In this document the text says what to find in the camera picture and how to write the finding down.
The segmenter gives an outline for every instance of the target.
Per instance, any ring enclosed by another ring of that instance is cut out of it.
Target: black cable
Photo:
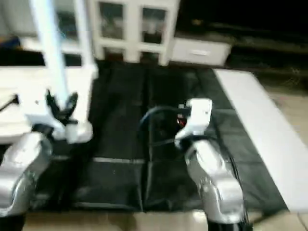
[[[181,137],[181,138],[176,138],[176,139],[172,138],[172,139],[166,139],[166,140],[163,140],[163,141],[152,142],[152,143],[149,143],[149,146],[157,147],[157,146],[162,146],[162,145],[169,144],[169,143],[174,143],[174,141],[182,141],[182,140],[185,140],[185,139],[216,140],[216,138],[208,136],[208,135],[189,135],[189,136],[186,136],[186,137]]]
[[[14,98],[12,98],[10,101],[8,101],[5,105],[3,105],[1,108],[0,108],[0,112],[2,112],[5,108],[7,108],[9,105],[11,105],[12,103],[15,103],[15,104],[18,104],[19,101],[18,101],[18,96],[15,95]]]
[[[205,92],[205,89],[203,87],[202,81],[199,78],[199,75],[198,75],[197,71],[195,72],[195,75],[196,75],[196,77],[198,79],[198,82],[200,84],[201,90],[203,92]],[[242,187],[242,183],[241,183],[241,179],[240,179],[240,176],[239,176],[239,172],[238,172],[238,169],[237,169],[237,166],[236,166],[235,159],[234,159],[233,155],[230,153],[229,149],[227,148],[227,146],[225,145],[225,143],[224,143],[224,141],[222,139],[221,132],[220,132],[220,129],[218,127],[218,123],[217,123],[215,117],[211,116],[211,120],[213,122],[213,126],[214,126],[214,129],[215,129],[216,134],[217,134],[217,142],[218,142],[220,148],[223,148],[225,153],[228,155],[228,157],[230,159],[230,163],[231,163],[231,167],[232,167],[232,171],[233,171],[234,177],[239,182],[240,187],[243,188]],[[248,218],[248,213],[247,213],[247,209],[246,209],[246,206],[245,206],[245,200],[244,200],[244,225],[246,225],[246,224],[249,224],[249,218]]]
[[[16,215],[0,218],[1,231],[22,231],[26,222],[26,216]]]
[[[147,113],[141,118],[139,122],[139,130],[141,129],[142,125],[144,122],[152,115],[158,112],[163,112],[163,111],[171,111],[171,112],[176,112],[179,113],[180,109],[172,106],[155,106],[151,108],[150,110],[147,111]]]

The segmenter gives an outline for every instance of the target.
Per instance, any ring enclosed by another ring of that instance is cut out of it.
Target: white drawer
[[[220,42],[208,42],[175,38],[171,60],[207,65],[224,65],[231,45]]]

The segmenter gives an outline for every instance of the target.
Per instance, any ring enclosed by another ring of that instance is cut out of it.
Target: glass cabinet door
[[[159,53],[142,51],[140,63],[142,64],[158,64]]]
[[[100,2],[101,30],[105,38],[123,39],[123,5]]]
[[[61,39],[78,41],[74,12],[57,11],[57,16]]]
[[[166,25],[166,11],[144,7],[142,9],[142,41],[147,43],[162,43]]]
[[[110,61],[124,60],[124,50],[121,48],[103,47],[103,53],[105,55],[105,60],[110,60]]]

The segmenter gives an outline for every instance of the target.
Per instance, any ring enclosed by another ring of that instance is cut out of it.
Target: white metal pole
[[[55,98],[60,108],[64,108],[68,98],[68,89],[53,1],[30,0],[30,7],[38,37],[43,46],[45,64],[52,78]]]
[[[87,6],[84,0],[75,0],[75,19],[81,47],[82,64],[93,65],[91,32],[88,22]]]

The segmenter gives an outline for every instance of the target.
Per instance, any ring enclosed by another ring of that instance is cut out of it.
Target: black cloth
[[[39,179],[33,210],[103,209],[184,211],[201,209],[183,153],[173,144],[173,114],[152,116],[138,134],[142,115],[155,105],[178,106],[192,97],[213,100],[212,117],[234,156],[249,210],[273,212],[286,205],[212,70],[163,68],[98,62],[89,121],[94,137],[86,144],[57,142],[51,166]],[[218,131],[212,122],[207,130]],[[226,150],[213,141],[229,162]]]

